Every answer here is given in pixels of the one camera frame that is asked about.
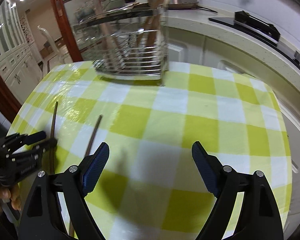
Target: dining table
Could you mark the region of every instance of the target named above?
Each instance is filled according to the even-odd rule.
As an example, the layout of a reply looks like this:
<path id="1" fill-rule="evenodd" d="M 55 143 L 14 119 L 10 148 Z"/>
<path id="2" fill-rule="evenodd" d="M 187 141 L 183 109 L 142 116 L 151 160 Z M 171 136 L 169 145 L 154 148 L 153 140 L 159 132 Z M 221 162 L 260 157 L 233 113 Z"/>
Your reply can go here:
<path id="1" fill-rule="evenodd" d="M 57 101 L 54 168 L 60 173 L 81 162 L 103 115 L 90 154 L 106 142 L 110 156 L 85 201 L 107 240 L 196 238 L 216 198 L 192 159 L 195 141 L 237 172 L 263 171 L 284 226 L 291 156 L 273 90 L 247 74 L 182 62 L 169 62 L 162 84 L 107 79 L 92 61 L 60 65 L 30 94 L 9 134 L 50 134 Z M 33 176 L 20 184 L 23 203 L 32 182 Z M 234 232 L 242 200 L 238 193 L 224 237 Z"/>

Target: floor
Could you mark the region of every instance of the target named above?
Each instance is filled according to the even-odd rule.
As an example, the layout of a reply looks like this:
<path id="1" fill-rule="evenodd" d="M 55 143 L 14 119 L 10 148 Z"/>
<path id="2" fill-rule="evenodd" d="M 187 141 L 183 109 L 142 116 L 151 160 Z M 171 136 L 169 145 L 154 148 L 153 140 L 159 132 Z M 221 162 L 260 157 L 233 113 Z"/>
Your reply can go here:
<path id="1" fill-rule="evenodd" d="M 62 54 L 66 54 L 68 53 L 67 47 L 63 46 L 60 48 L 60 51 Z M 65 58 L 65 63 L 69 64 L 72 63 L 72 59 L 70 56 Z M 50 70 L 52 70 L 54 67 L 61 65 L 62 63 L 59 62 L 59 57 L 57 56 L 57 54 L 55 52 L 52 52 L 50 55 L 48 55 L 47 57 L 45 57 L 43 59 L 43 77 L 45 77 Z"/>

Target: bolt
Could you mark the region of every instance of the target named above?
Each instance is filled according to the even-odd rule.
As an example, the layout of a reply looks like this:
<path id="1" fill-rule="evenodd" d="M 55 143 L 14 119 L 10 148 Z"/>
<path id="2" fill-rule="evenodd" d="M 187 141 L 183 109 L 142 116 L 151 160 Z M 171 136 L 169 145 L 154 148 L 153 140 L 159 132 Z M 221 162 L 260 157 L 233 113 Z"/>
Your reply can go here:
<path id="1" fill-rule="evenodd" d="M 69 171 L 70 172 L 75 172 L 75 171 L 77 171 L 78 170 L 78 167 L 77 166 L 71 166 L 70 168 L 69 168 Z"/>
<path id="2" fill-rule="evenodd" d="M 259 177 L 263 177 L 263 172 L 262 171 L 256 171 L 256 174 L 259 176 Z"/>
<path id="3" fill-rule="evenodd" d="M 231 171 L 232 171 L 232 168 L 231 168 L 230 166 L 224 166 L 224 167 L 223 167 L 223 170 L 224 170 L 225 172 L 231 172 Z"/>
<path id="4" fill-rule="evenodd" d="M 44 171 L 39 171 L 38 172 L 38 177 L 43 177 L 46 173 Z"/>

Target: dish rack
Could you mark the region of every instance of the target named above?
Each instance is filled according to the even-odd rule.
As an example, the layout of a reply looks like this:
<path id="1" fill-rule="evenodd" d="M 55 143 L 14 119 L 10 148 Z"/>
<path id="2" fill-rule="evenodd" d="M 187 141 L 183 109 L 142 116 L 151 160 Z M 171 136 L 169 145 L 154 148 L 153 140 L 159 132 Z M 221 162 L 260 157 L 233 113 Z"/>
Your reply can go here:
<path id="1" fill-rule="evenodd" d="M 90 53 L 94 54 L 93 66 L 97 74 L 119 80 L 161 80 L 162 84 L 169 62 L 165 28 L 167 10 L 165 6 L 151 9 L 135 5 L 128 4 L 96 15 L 76 28 L 81 29 L 86 34 L 84 38 L 91 41 Z M 149 24 L 144 29 L 149 17 L 159 19 L 158 28 L 151 29 Z M 111 30 L 109 35 L 104 35 L 102 25 Z M 98 27 L 93 33 L 92 26 Z M 150 35 L 155 38 L 149 46 Z"/>

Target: checkered tablecloth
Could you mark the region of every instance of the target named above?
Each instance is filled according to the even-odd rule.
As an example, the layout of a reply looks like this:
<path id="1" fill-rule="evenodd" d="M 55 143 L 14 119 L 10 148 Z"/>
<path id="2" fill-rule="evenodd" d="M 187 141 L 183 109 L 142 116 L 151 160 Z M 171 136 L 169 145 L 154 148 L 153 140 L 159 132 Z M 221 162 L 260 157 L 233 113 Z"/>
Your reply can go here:
<path id="1" fill-rule="evenodd" d="M 100 79 L 92 62 L 53 69 L 22 106 L 13 132 L 50 133 L 55 101 L 56 172 L 79 164 L 100 114 L 92 147 L 110 147 L 94 191 L 85 198 L 107 240 L 195 239 L 215 203 L 192 160 L 200 141 L 238 172 L 262 170 L 282 223 L 291 197 L 291 158 L 277 99 L 250 76 L 170 62 L 165 86 Z M 233 233 L 238 194 L 225 236 Z M 66 223 L 69 216 L 62 201 Z"/>

